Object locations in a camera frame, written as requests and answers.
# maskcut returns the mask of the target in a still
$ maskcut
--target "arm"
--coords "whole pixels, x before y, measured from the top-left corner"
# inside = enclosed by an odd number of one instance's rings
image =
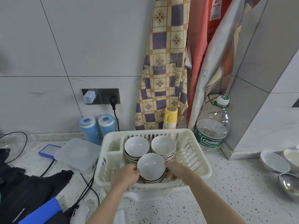
[[[208,185],[188,167],[174,161],[165,163],[170,170],[166,177],[171,176],[174,181],[177,177],[189,185],[208,224],[246,224],[244,220],[225,203]]]
[[[112,224],[115,213],[127,188],[137,182],[140,170],[134,164],[127,164],[114,172],[111,177],[111,189],[92,214],[87,224]]]

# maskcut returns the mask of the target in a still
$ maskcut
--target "terrazzo countertop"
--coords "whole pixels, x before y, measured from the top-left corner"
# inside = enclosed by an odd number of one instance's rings
[[[66,142],[50,141],[49,144],[63,146]],[[51,163],[51,160],[38,154],[47,144],[40,142],[34,148],[26,148],[24,154],[10,164],[26,169],[27,175],[40,176]],[[280,189],[278,175],[266,172],[259,160],[228,161],[219,150],[205,155],[213,170],[212,176],[205,182],[247,223],[299,222],[298,204]],[[45,177],[68,169],[56,161]],[[91,177],[92,174],[85,175],[87,181]],[[75,172],[58,197],[64,197],[66,207],[72,206],[85,187],[84,180]],[[96,184],[93,188],[100,192]],[[90,191],[84,200],[91,214],[97,207],[97,198]],[[136,203],[124,198],[119,208],[124,209],[126,223],[206,223],[190,191],[178,192],[164,200],[152,202]]]

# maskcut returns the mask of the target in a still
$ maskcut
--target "blue object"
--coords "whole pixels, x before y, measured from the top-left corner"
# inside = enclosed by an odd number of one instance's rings
[[[83,99],[86,104],[92,104],[92,102],[95,100],[95,97],[95,91],[88,90],[87,93],[83,96]]]
[[[100,145],[99,132],[97,130],[95,117],[83,117],[79,120],[85,139],[88,142]]]
[[[54,197],[19,221],[19,224],[44,224],[60,210],[60,204]]]
[[[42,150],[40,150],[38,153],[42,157],[46,157],[49,159],[54,159],[54,154],[60,149],[60,146],[47,144],[45,147],[43,147]]]
[[[102,115],[98,119],[103,137],[109,132],[115,131],[114,118],[112,115]]]

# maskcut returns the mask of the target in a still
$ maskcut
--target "metal bowl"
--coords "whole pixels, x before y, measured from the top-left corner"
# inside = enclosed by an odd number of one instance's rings
[[[292,174],[282,173],[278,179],[284,191],[293,200],[299,202],[299,178]]]

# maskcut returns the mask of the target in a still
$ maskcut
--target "dish rack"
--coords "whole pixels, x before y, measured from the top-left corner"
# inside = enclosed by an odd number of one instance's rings
[[[106,196],[111,187],[110,179],[114,171],[128,163],[123,151],[126,140],[133,136],[141,136],[151,143],[152,139],[159,135],[167,135],[175,140],[175,158],[178,162],[188,166],[201,178],[211,176],[211,166],[193,132],[189,129],[110,132],[103,139],[95,170],[95,182],[101,187],[102,196]],[[181,179],[171,181],[168,178],[161,183],[153,184],[143,184],[138,181],[125,191],[123,197],[128,197],[136,202],[162,200],[172,193],[188,189],[189,186],[185,185]]]

